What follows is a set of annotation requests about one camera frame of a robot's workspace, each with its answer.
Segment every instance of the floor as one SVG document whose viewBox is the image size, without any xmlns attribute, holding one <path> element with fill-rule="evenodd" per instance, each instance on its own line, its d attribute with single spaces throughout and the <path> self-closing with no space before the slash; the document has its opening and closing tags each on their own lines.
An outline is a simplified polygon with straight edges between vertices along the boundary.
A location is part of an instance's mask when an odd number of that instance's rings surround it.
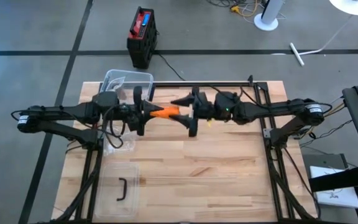
<svg viewBox="0 0 358 224">
<path fill-rule="evenodd" d="M 329 50 L 304 56 L 304 67 L 294 55 L 271 55 L 289 54 L 290 42 L 301 50 L 320 48 L 348 17 L 329 1 L 287 0 L 281 11 L 287 19 L 279 20 L 277 30 L 262 32 L 227 8 L 202 0 L 94 0 L 93 4 L 0 0 L 0 223 L 19 220 L 45 137 L 18 132 L 9 113 L 30 105 L 74 105 L 82 82 L 103 80 L 112 68 L 136 70 L 120 50 L 126 49 L 127 32 L 139 5 L 155 10 L 157 48 L 162 52 L 216 50 L 202 55 L 165 54 L 187 80 L 245 80 L 254 75 L 256 80 L 283 80 L 289 98 L 327 103 L 343 88 L 358 85 L 358 17 L 352 18 Z M 81 20 L 84 30 L 79 29 Z M 153 57 L 147 72 L 155 80 L 178 80 L 159 57 Z M 343 110 L 315 131 L 323 133 L 348 119 Z M 52 139 L 30 222 L 50 218 L 66 143 L 60 137 Z M 351 124 L 310 146 L 344 153 L 358 166 L 358 136 Z M 352 210 L 332 207 L 323 207 L 323 220 L 357 223 Z"/>
</svg>

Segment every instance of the wooden tabletop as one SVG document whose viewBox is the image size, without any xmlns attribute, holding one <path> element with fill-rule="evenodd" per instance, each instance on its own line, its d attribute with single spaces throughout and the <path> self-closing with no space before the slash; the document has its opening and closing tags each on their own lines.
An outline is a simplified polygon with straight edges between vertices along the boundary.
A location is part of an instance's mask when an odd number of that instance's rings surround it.
<svg viewBox="0 0 358 224">
<path fill-rule="evenodd" d="M 267 83 L 272 102 L 287 100 L 283 82 Z M 80 102 L 90 101 L 98 88 L 99 82 L 84 82 Z M 237 87 L 219 89 L 239 91 Z M 252 88 L 244 89 L 255 97 Z M 200 88 L 200 91 L 205 91 L 208 100 L 214 101 L 215 90 Z M 189 92 L 188 87 L 156 88 L 153 103 L 167 106 L 170 101 L 184 97 Z M 250 101 L 246 96 L 241 100 Z M 187 114 L 190 110 L 180 108 L 180 111 Z M 281 127 L 291 120 L 291 116 L 276 117 L 275 120 L 277 126 Z M 77 122 L 74 126 L 85 128 Z M 287 149 L 306 180 L 298 142 L 289 140 Z M 61 215 L 61 210 L 66 209 L 78 193 L 85 157 L 86 151 L 83 149 L 67 154 L 52 218 Z M 302 206 L 315 216 L 313 199 L 303 187 L 287 155 L 283 155 L 283 160 L 291 191 Z M 152 119 L 145 127 L 145 135 L 138 137 L 134 151 L 103 157 L 101 170 L 117 162 L 134 163 L 140 172 L 137 213 L 127 222 L 277 221 L 258 120 L 243 126 L 231 121 L 213 121 L 211 127 L 206 121 L 200 120 L 197 137 L 189 138 L 188 130 L 181 124 L 168 119 Z M 286 217 L 285 201 L 279 191 Z M 93 221 L 123 220 L 94 215 Z"/>
</svg>

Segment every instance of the clear plastic container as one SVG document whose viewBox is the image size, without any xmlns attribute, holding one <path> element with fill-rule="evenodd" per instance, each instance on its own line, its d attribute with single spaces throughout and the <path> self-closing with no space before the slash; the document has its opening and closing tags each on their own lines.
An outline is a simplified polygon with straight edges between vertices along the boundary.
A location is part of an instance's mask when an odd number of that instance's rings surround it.
<svg viewBox="0 0 358 224">
<path fill-rule="evenodd" d="M 117 93 L 120 103 L 133 104 L 133 91 L 136 86 L 142 87 L 142 100 L 148 100 L 152 91 L 153 75 L 144 72 L 132 72 L 125 70 L 112 69 L 107 72 L 100 92 L 103 91 L 115 91 Z M 116 134 L 121 131 L 122 122 L 114 121 L 113 130 Z M 126 127 L 125 133 L 121 139 L 124 141 L 122 147 L 116 149 L 107 141 L 104 142 L 104 155 L 108 156 L 112 153 L 117 152 L 128 152 L 133 151 L 135 148 L 135 140 L 137 138 L 136 133 L 130 132 L 129 128 Z M 114 145 L 119 145 L 119 141 L 115 141 L 111 138 Z"/>
<path fill-rule="evenodd" d="M 133 104 L 135 86 L 142 87 L 142 100 L 148 100 L 153 80 L 153 75 L 149 73 L 112 69 L 107 72 L 100 92 L 115 91 L 120 103 Z"/>
<path fill-rule="evenodd" d="M 139 166 L 131 162 L 108 164 L 100 178 L 95 208 L 98 222 L 133 219 L 139 201 Z"/>
</svg>

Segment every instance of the battery box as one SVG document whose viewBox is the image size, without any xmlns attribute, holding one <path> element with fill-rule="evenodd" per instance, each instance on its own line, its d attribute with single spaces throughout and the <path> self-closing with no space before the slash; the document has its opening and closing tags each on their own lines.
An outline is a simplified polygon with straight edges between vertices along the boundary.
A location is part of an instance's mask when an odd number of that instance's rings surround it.
<svg viewBox="0 0 358 224">
<path fill-rule="evenodd" d="M 127 48 L 135 68 L 149 67 L 156 43 L 154 10 L 139 6 L 127 38 Z"/>
</svg>

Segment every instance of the orange object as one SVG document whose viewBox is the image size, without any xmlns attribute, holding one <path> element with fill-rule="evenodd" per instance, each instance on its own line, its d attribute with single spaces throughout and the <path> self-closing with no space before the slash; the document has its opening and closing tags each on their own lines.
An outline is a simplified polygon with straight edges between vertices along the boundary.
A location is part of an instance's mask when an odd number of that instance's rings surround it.
<svg viewBox="0 0 358 224">
<path fill-rule="evenodd" d="M 179 115 L 179 114 L 180 112 L 178 106 L 169 106 L 167 108 L 164 108 L 164 110 L 150 112 L 151 116 L 154 116 L 156 118 L 167 118 L 167 119 L 169 119 L 169 116 L 171 115 Z"/>
</svg>

